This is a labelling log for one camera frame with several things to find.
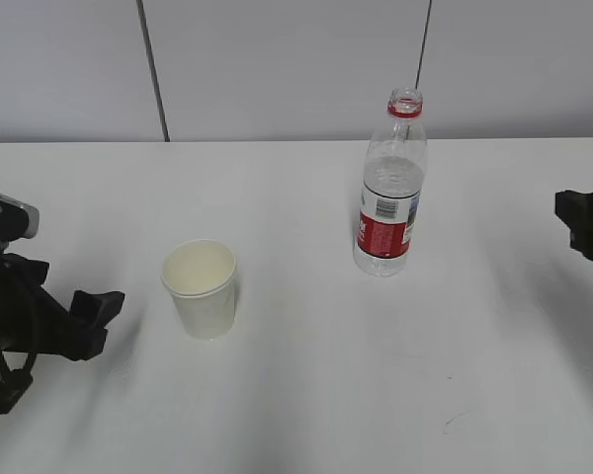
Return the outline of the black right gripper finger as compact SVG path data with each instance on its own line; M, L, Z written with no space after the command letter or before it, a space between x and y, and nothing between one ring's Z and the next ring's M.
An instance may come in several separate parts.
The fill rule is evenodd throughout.
M593 193L556 193L554 214L569 230L570 248L593 262Z

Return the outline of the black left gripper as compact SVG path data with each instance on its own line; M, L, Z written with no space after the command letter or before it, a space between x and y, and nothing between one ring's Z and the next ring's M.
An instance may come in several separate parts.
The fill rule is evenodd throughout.
M0 350L73 361L98 356L125 294L76 290L64 308L43 288L48 270L47 262L0 253Z

